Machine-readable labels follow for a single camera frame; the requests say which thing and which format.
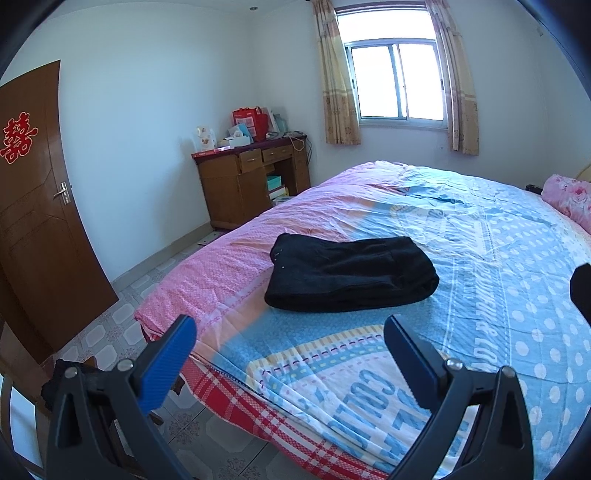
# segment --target teal box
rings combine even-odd
[[[281,187],[281,177],[279,175],[267,175],[267,188],[269,192]]]

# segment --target baseboard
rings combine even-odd
[[[170,257],[182,252],[191,245],[199,242],[203,237],[208,236],[213,232],[211,224],[204,223],[198,226],[192,232],[175,240],[169,246],[163,248],[160,252],[156,252],[151,257],[146,258],[143,262],[136,265],[131,270],[125,272],[123,275],[116,278],[111,284],[116,292],[129,287],[133,282],[142,278],[146,273],[155,269],[158,265],[166,262]]]

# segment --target bedspread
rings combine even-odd
[[[306,314],[268,307],[283,232],[332,241],[410,236],[440,286],[393,309]],[[530,411],[535,477],[558,462],[591,403],[591,329],[569,299],[589,237],[532,194],[425,167],[355,167],[265,212],[179,265],[137,312],[155,339],[196,319],[193,358],[351,457],[391,472],[424,427],[382,339],[391,314],[473,369],[512,365]],[[438,476],[453,469],[469,410]]]

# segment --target window sill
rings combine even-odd
[[[387,120],[387,119],[367,119],[359,120],[359,125],[363,128],[414,128],[421,130],[436,130],[440,132],[447,131],[447,125],[444,122],[437,121],[417,121],[417,120]]]

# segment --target red chinese character decoration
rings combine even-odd
[[[6,158],[8,164],[15,163],[18,157],[24,157],[31,150],[33,139],[39,133],[38,128],[31,128],[30,114],[22,112],[18,120],[11,118],[4,128],[4,146],[0,150],[0,157]]]

